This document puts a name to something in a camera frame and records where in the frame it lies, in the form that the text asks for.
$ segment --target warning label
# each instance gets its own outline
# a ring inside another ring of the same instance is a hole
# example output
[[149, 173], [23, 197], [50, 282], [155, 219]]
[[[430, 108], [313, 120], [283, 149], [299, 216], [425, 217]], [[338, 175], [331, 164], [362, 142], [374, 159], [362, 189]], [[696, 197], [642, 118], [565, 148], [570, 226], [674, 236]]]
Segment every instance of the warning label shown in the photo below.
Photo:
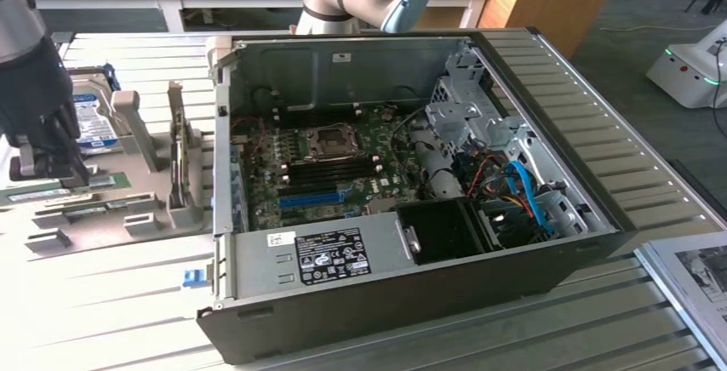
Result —
[[359, 228], [298, 237], [295, 249], [307, 285], [371, 273]]

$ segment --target wire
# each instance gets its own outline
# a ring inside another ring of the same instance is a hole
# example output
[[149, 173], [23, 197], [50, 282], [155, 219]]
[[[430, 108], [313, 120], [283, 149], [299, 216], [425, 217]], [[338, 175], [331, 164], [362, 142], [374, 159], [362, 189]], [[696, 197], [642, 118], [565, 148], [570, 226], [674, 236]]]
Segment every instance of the wire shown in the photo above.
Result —
[[485, 160], [482, 160], [482, 163], [479, 164], [478, 173], [475, 174], [475, 179], [473, 180], [473, 183], [470, 184], [470, 190], [467, 191], [467, 197], [471, 195], [473, 190], [475, 189], [475, 185], [478, 184], [479, 175], [482, 174], [482, 170], [486, 167], [487, 161], [490, 161], [490, 156], [486, 157]]
[[716, 126], [720, 132], [727, 138], [727, 133], [725, 133], [724, 126], [720, 124], [720, 119], [717, 118], [717, 97], [720, 97], [720, 88], [724, 85], [724, 68], [720, 65], [720, 53], [724, 50], [724, 46], [727, 41], [720, 41], [720, 46], [717, 47], [716, 60], [717, 60], [717, 88], [716, 88], [716, 97], [713, 98], [713, 118], [716, 119]]
[[230, 129], [233, 130], [235, 127], [238, 127], [238, 124], [241, 124], [242, 122], [249, 121], [249, 120], [258, 122], [258, 126], [261, 128], [261, 140], [258, 141], [258, 145], [253, 149], [253, 152], [257, 153], [261, 150], [263, 150], [263, 141], [265, 141], [265, 139], [267, 137], [267, 133], [265, 131], [265, 120], [262, 118], [258, 119], [258, 117], [253, 117], [253, 116], [238, 117], [235, 119], [235, 122], [233, 123], [233, 127]]
[[501, 199], [509, 201], [510, 203], [514, 203], [518, 207], [525, 209], [525, 212], [528, 213], [528, 216], [533, 218], [533, 210], [528, 206], [528, 202], [524, 200], [522, 197], [514, 197], [511, 195], [503, 195]]
[[[525, 199], [528, 200], [528, 203], [532, 206], [533, 214], [536, 215], [536, 220], [538, 221], [538, 224], [546, 229], [546, 231], [549, 231], [550, 233], [554, 233], [554, 227], [548, 222], [546, 216], [544, 215], [544, 211], [541, 211], [538, 202], [536, 201], [536, 196], [533, 194], [532, 177], [528, 174], [525, 165], [520, 161], [511, 161], [509, 165], [513, 166], [515, 170], [518, 171], [518, 173], [521, 174], [521, 180], [524, 181], [524, 188], [525, 188]], [[509, 178], [509, 186], [510, 186], [510, 191], [515, 195], [518, 193], [518, 190], [515, 187], [515, 180], [513, 178]]]
[[[399, 164], [399, 166], [405, 168], [405, 171], [410, 171], [410, 170], [407, 169], [407, 166], [403, 164], [402, 160], [399, 159], [399, 156], [397, 155], [397, 151], [394, 150], [394, 137], [397, 136], [397, 132], [402, 129], [402, 127], [405, 127], [405, 125], [410, 122], [410, 120], [414, 119], [414, 117], [417, 117], [419, 112], [422, 112], [423, 110], [425, 108], [421, 107], [409, 116], [406, 116], [406, 118], [394, 128], [391, 132], [391, 136], [389, 137], [389, 150], [391, 151], [394, 155], [394, 160], [397, 161], [397, 164]], [[405, 180], [410, 181], [410, 178], [407, 177], [407, 175], [405, 175]]]
[[453, 175], [455, 177], [455, 171], [453, 171], [451, 168], [439, 168], [437, 170], [434, 170], [433, 172], [433, 175], [430, 175], [430, 178], [427, 178], [426, 180], [426, 184], [429, 184], [430, 182], [433, 182], [434, 180], [434, 177], [437, 176], [437, 174], [439, 174], [442, 171], [445, 171], [446, 173], [450, 173], [450, 175]]
[[641, 31], [642, 29], [661, 29], [665, 31], [705, 31], [706, 29], [717, 28], [720, 25], [710, 25], [710, 26], [702, 26], [700, 28], [673, 28], [669, 26], [652, 26], [652, 25], [644, 25], [644, 26], [634, 26], [633, 28], [600, 28], [600, 31], [610, 31], [610, 32], [632, 32], [632, 31]]
[[407, 91], [411, 93], [411, 95], [414, 96], [413, 99], [417, 99], [417, 100], [427, 100], [427, 99], [429, 99], [429, 98], [426, 98], [426, 97], [425, 97], [425, 98], [423, 98], [423, 97], [419, 97], [419, 93], [417, 92], [417, 90], [415, 90], [411, 86], [407, 86], [406, 84], [397, 85], [397, 86], [394, 86], [394, 87], [391, 88], [390, 97], [394, 96], [394, 92], [395, 92], [397, 90], [399, 90], [399, 89], [407, 90]]
[[418, 147], [418, 144], [421, 144], [422, 146], [425, 146], [425, 148], [430, 151], [434, 151], [434, 146], [427, 143], [426, 141], [422, 141], [422, 140], [417, 140], [411, 143], [411, 145], [417, 148]]
[[470, 185], [470, 190], [467, 191], [467, 197], [471, 195], [471, 193], [473, 193], [473, 191], [475, 189], [475, 185], [478, 184], [479, 175], [482, 174], [483, 167], [486, 166], [487, 161], [493, 160], [495, 162], [495, 164], [498, 164], [498, 157], [502, 157], [505, 161], [509, 161], [509, 159], [502, 154], [487, 154], [486, 159], [482, 161], [482, 164], [479, 165], [478, 173], [475, 174], [475, 179], [473, 180], [473, 183]]

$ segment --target blue pcie slot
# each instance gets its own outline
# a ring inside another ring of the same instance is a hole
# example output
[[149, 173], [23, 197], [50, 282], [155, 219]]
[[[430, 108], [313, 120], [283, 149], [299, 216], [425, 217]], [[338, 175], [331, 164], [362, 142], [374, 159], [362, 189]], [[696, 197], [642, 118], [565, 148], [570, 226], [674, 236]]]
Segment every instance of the blue pcie slot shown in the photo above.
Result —
[[282, 208], [310, 207], [331, 203], [343, 203], [346, 192], [338, 191], [329, 194], [310, 195], [306, 197], [289, 197], [279, 200]]

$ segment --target green circuit board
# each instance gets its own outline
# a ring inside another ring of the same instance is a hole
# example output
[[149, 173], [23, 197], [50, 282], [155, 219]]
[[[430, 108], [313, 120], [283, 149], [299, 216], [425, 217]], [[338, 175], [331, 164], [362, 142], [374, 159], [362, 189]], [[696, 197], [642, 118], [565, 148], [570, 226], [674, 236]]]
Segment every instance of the green circuit board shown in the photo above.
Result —
[[418, 190], [407, 181], [407, 171], [418, 174], [418, 160], [411, 151], [398, 152], [402, 164], [394, 159], [390, 140], [402, 115], [385, 114], [387, 111], [383, 106], [367, 108], [357, 123], [350, 124], [357, 131], [358, 157], [378, 155], [383, 170], [371, 177], [337, 182], [338, 192], [343, 194], [342, 203], [301, 208], [281, 208], [279, 189], [287, 187], [282, 165], [291, 163], [290, 146], [285, 141], [295, 140], [293, 147], [297, 150], [301, 147], [301, 153], [307, 153], [305, 129], [277, 128], [271, 118], [263, 120], [265, 125], [259, 120], [250, 120], [234, 128], [234, 145], [242, 149], [253, 231], [375, 214], [395, 203], [418, 200]]

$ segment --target motherboard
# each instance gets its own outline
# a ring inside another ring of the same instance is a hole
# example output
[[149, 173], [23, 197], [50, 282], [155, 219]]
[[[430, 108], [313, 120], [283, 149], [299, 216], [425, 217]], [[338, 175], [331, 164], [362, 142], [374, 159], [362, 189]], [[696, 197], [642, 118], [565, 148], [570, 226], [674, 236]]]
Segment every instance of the motherboard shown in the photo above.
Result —
[[377, 214], [421, 199], [413, 177], [422, 169], [394, 137], [406, 113], [353, 106], [234, 119], [253, 231]]

